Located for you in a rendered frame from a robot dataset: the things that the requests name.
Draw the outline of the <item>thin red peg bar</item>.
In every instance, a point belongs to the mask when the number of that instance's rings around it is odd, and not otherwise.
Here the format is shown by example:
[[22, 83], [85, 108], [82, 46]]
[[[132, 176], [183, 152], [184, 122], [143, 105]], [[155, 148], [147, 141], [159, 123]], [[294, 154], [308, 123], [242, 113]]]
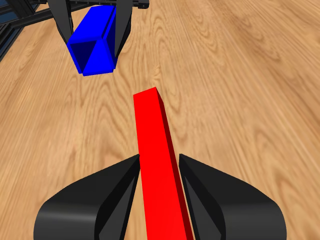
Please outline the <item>thin red peg bar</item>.
[[153, 87], [133, 101], [147, 240], [194, 240], [163, 100]]

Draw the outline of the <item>blue hollow socket block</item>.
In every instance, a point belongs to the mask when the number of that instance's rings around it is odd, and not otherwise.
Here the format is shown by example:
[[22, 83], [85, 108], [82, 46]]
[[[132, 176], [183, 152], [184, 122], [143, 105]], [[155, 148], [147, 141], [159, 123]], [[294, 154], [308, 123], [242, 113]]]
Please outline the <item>blue hollow socket block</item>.
[[93, 6], [67, 42], [67, 48], [79, 74], [112, 73], [115, 57], [116, 7]]

